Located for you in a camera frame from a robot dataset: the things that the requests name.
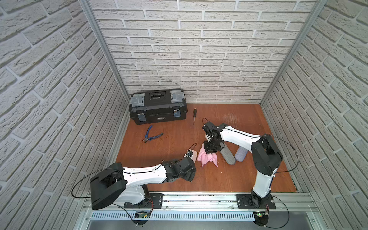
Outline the pink microfiber cloth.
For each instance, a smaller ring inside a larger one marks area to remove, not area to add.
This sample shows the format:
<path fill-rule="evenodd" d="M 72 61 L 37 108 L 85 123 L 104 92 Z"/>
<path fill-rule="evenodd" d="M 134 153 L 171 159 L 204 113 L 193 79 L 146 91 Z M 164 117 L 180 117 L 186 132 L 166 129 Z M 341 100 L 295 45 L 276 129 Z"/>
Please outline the pink microfiber cloth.
<path fill-rule="evenodd" d="M 204 144 L 202 144 L 201 149 L 196 159 L 197 161 L 201 162 L 201 166 L 203 167 L 208 162 L 212 162 L 214 163 L 216 167 L 218 167 L 217 159 L 218 159 L 217 154 L 216 153 L 206 153 Z"/>

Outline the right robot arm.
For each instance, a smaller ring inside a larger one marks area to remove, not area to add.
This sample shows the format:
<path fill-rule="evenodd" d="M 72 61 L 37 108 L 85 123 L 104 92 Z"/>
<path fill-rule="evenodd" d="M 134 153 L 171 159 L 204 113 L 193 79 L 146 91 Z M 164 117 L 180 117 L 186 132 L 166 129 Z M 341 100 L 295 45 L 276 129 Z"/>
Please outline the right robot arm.
<path fill-rule="evenodd" d="M 207 154 L 222 150 L 221 144 L 225 142 L 236 144 L 252 153 L 257 170 L 255 185 L 251 191 L 252 203 L 255 206 L 263 205 L 271 197 L 271 184 L 283 161 L 272 137 L 248 134 L 226 124 L 216 126 L 211 122 L 205 123 L 202 129 L 206 133 L 204 149 Z"/>

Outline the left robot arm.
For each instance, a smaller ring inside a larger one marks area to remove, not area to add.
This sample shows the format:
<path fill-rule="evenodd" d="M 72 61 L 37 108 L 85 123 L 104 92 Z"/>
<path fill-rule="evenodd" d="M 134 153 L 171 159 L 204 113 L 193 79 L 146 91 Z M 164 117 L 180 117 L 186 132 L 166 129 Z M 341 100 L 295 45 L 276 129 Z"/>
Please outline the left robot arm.
<path fill-rule="evenodd" d="M 191 182 L 196 173 L 195 161 L 195 157 L 185 155 L 180 160 L 144 168 L 114 163 L 90 180 L 92 209 L 106 208 L 116 200 L 137 205 L 149 199 L 145 187 L 148 184 L 172 183 L 180 178 Z"/>

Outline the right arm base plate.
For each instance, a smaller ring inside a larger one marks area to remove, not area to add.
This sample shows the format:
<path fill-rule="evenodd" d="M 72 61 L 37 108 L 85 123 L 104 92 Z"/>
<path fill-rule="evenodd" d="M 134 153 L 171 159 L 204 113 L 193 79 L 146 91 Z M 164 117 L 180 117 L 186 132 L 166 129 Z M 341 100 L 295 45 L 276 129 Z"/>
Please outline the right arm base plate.
<path fill-rule="evenodd" d="M 275 201 L 271 194 L 264 198 L 260 198 L 253 193 L 236 194 L 235 196 L 238 209 L 276 209 Z"/>

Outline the grey felt eyeglass case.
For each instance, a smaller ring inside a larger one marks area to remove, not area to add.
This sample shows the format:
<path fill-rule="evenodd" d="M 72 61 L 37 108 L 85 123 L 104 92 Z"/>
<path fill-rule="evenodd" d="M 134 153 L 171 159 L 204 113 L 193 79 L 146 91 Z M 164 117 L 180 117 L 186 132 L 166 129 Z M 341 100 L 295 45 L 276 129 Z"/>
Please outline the grey felt eyeglass case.
<path fill-rule="evenodd" d="M 220 153 L 224 158 L 224 160 L 226 161 L 226 163 L 229 165 L 235 165 L 236 163 L 235 157 L 228 148 L 228 146 L 225 143 L 220 143 L 220 147 L 221 147 Z"/>

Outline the pink eyeglass case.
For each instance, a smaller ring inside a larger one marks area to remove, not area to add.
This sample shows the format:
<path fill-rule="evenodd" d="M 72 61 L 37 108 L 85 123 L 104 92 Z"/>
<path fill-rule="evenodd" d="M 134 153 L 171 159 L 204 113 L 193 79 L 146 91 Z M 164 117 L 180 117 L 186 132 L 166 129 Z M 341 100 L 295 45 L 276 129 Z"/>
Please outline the pink eyeglass case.
<path fill-rule="evenodd" d="M 196 160 L 197 160 L 198 152 L 197 152 L 197 151 L 195 151 L 195 150 L 191 150 L 191 151 L 192 151 L 192 156 L 191 156 L 191 158 L 192 158 L 193 162 L 195 163 L 195 162 L 196 162 Z"/>

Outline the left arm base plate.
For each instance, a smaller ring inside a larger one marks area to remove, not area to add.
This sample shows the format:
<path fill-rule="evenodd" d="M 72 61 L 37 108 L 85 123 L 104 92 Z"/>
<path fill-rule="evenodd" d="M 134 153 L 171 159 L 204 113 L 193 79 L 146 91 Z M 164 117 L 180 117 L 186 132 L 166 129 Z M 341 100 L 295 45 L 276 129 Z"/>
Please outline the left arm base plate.
<path fill-rule="evenodd" d="M 126 209 L 161 209 L 163 204 L 162 193 L 150 193 L 150 198 L 145 198 L 140 203 L 133 205 L 132 203 L 124 203 L 124 208 Z"/>

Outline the lavender eyeglass case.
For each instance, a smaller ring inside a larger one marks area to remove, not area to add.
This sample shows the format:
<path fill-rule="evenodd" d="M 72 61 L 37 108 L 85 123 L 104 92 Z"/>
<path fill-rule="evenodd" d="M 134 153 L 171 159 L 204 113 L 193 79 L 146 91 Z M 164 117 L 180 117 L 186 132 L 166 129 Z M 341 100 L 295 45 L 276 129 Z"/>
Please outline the lavender eyeglass case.
<path fill-rule="evenodd" d="M 235 160 L 238 162 L 243 162 L 247 153 L 248 153 L 248 150 L 240 146 L 235 153 L 235 156 L 234 156 Z"/>

